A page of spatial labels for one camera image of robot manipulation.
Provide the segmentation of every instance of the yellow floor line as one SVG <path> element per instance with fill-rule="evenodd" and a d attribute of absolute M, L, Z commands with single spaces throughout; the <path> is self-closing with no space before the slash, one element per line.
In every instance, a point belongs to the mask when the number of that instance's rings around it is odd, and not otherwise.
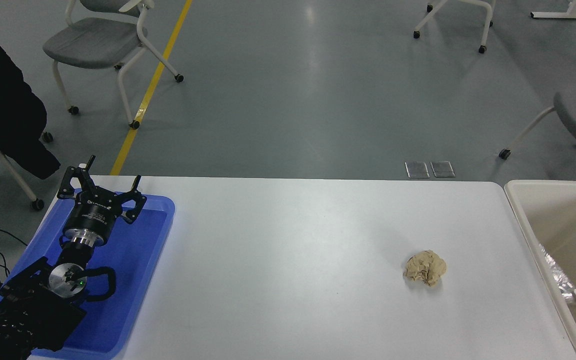
<path fill-rule="evenodd" d="M 193 3 L 193 0 L 186 0 L 185 5 L 183 5 L 183 10 L 179 15 L 179 19 L 176 21 L 176 25 L 174 25 L 174 29 L 172 30 L 172 34 L 170 34 L 170 39 L 168 39 L 168 43 L 166 48 L 163 52 L 164 59 L 168 59 L 170 53 L 172 52 L 172 48 L 175 45 L 175 41 L 179 36 L 179 31 L 181 30 L 181 26 L 184 24 L 184 20 L 186 19 L 186 14 L 188 14 L 188 10 L 190 9 L 190 5 Z M 161 62 L 157 66 L 157 70 L 155 70 L 155 74 L 152 76 L 150 80 L 150 85 L 146 90 L 146 94 L 143 96 L 143 100 L 141 101 L 141 105 L 139 105 L 139 110 L 137 110 L 137 115 L 134 117 L 135 121 L 140 123 L 144 120 L 144 114 L 146 114 L 146 109 L 148 109 L 148 105 L 151 103 L 151 98 L 153 98 L 153 94 L 155 89 L 157 89 L 157 84 L 160 82 L 160 78 L 162 77 L 162 72 L 164 70 L 164 64 Z M 119 155 L 114 160 L 114 165 L 112 166 L 112 170 L 110 170 L 110 175 L 119 175 L 122 171 L 122 167 L 126 162 L 126 157 L 128 157 L 128 152 L 130 152 L 131 146 L 133 146 L 133 141 L 135 141 L 135 137 L 137 136 L 137 131 L 135 129 L 128 130 L 128 135 L 126 135 L 126 139 L 123 141 L 123 145 L 121 146 L 121 150 L 119 150 Z"/>

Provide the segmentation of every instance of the crumpled paper ball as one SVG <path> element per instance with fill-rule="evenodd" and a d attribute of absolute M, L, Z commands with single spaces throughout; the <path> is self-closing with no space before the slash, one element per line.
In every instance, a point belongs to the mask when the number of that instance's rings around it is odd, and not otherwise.
<path fill-rule="evenodd" d="M 432 250 L 424 250 L 411 257 L 406 263 L 404 276 L 412 281 L 422 280 L 434 287 L 446 273 L 446 262 Z"/>

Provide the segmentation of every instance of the black jacket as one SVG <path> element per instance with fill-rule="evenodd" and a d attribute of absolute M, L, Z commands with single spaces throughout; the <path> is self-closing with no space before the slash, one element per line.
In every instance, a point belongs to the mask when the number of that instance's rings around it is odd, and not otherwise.
<path fill-rule="evenodd" d="M 0 151 L 41 179 L 60 167 L 57 158 L 39 141 L 45 127 L 44 103 L 0 47 Z"/>

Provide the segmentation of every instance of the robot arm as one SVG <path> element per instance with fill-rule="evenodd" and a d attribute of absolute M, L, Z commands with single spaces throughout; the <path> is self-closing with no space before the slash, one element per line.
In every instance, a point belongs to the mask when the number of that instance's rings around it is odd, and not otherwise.
<path fill-rule="evenodd" d="M 125 193 L 96 186 L 89 170 L 68 167 L 57 192 L 59 199 L 73 199 L 75 205 L 62 229 L 61 253 L 54 265 L 41 257 L 10 278 L 0 289 L 0 360 L 24 360 L 34 349 L 58 351 L 86 316 L 80 308 L 88 301 L 104 301 L 115 292 L 114 269 L 87 268 L 94 248 L 108 241 L 117 218 L 132 224 L 146 203 L 138 190 L 140 176 Z M 78 179 L 81 191 L 75 194 L 72 179 Z M 134 201 L 132 209 L 123 204 Z M 88 278 L 107 276 L 108 290 L 89 294 Z"/>

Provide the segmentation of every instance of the white table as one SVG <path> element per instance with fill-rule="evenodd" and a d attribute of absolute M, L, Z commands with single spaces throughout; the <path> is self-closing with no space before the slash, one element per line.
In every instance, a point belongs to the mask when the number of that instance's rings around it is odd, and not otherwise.
<path fill-rule="evenodd" d="M 133 181 L 93 178 L 114 191 Z M 117 359 L 576 359 L 494 183 L 142 177 L 140 188 L 176 214 Z M 426 249 L 448 264 L 434 288 L 402 275 Z"/>
<path fill-rule="evenodd" d="M 566 12 L 533 11 L 530 16 L 533 19 L 576 19 L 576 0 L 570 2 Z"/>

